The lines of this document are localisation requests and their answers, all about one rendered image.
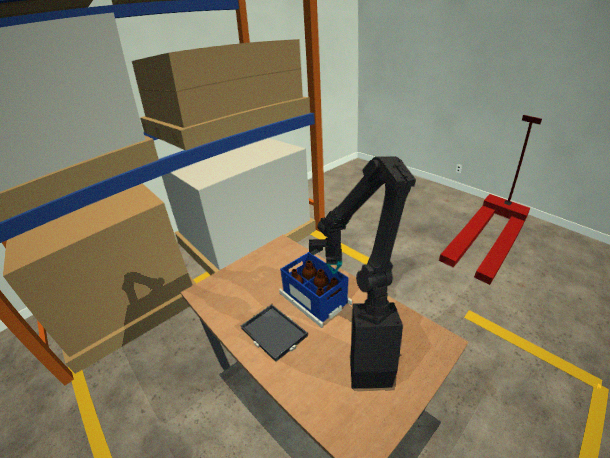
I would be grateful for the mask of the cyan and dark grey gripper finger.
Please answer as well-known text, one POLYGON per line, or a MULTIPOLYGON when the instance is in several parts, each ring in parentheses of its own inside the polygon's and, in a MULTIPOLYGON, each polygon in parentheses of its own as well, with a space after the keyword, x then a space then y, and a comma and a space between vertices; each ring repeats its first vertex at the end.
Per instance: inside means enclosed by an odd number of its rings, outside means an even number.
POLYGON ((328 268, 331 270, 331 272, 332 272, 333 274, 336 274, 336 272, 338 271, 338 269, 339 269, 339 268, 341 267, 341 265, 342 265, 342 261, 341 261, 341 262, 338 262, 338 261, 337 261, 337 264, 326 264, 326 265, 328 266, 328 268), (337 265, 337 267, 336 267, 335 271, 333 271, 333 269, 332 269, 331 265, 337 265))

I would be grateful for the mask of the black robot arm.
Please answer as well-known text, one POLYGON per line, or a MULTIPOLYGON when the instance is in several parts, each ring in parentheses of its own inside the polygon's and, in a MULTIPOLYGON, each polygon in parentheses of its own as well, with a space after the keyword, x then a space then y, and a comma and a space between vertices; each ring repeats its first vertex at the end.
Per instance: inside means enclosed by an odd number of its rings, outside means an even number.
POLYGON ((393 281, 390 258, 405 201, 411 187, 415 186, 416 179, 396 156, 374 157, 362 171, 363 178, 347 197, 327 214, 326 220, 320 219, 317 227, 327 238, 309 239, 309 252, 315 255, 325 247, 325 256, 334 256, 333 245, 341 242, 341 230, 346 229, 353 214, 385 184, 385 197, 373 250, 368 263, 362 265, 356 275, 359 289, 367 293, 365 306, 358 312, 358 318, 380 324, 394 312, 394 306, 387 300, 387 288, 393 281))

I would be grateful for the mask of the blue bottle crate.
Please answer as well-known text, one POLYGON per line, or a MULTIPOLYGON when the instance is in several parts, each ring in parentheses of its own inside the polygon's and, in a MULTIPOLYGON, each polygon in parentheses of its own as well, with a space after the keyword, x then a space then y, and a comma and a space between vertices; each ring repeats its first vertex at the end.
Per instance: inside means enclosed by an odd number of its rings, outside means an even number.
POLYGON ((283 291, 287 293, 290 297, 292 297, 301 306, 303 306, 306 310, 308 310, 311 314, 313 314, 316 318, 318 318, 321 322, 327 320, 329 318, 329 314, 336 308, 338 308, 340 305, 342 307, 345 305, 348 297, 347 276, 339 271, 337 271, 336 274, 332 274, 326 263, 318 257, 312 255, 310 252, 304 254, 298 259, 282 267, 280 271, 282 277, 283 291), (303 268, 306 266, 306 261, 308 260, 312 262, 312 265, 316 268, 316 271, 318 271, 319 269, 323 269, 324 274, 328 277, 329 283, 331 278, 335 277, 338 279, 339 284, 337 284, 327 292, 327 286, 325 286, 323 288, 325 294, 320 297, 316 295, 318 288, 313 285, 314 277, 309 281, 302 277, 303 268), (294 267, 302 261, 303 265, 299 266, 296 269, 297 274, 299 274, 303 279, 303 284, 301 284, 299 281, 297 281, 291 276, 292 271, 289 272, 290 268, 294 267), (333 297, 330 297, 330 295, 337 291, 339 288, 341 288, 341 291, 339 291, 333 297), (327 297, 329 298, 329 300, 327 300, 327 297))

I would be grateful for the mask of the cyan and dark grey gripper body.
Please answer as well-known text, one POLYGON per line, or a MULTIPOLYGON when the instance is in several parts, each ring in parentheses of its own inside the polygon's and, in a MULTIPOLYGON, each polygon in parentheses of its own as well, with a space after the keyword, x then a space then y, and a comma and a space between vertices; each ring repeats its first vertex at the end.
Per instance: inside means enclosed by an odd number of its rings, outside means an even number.
POLYGON ((334 256, 326 256, 326 264, 337 264, 337 261, 342 261, 341 242, 334 246, 334 256), (327 262, 331 261, 331 262, 327 262))

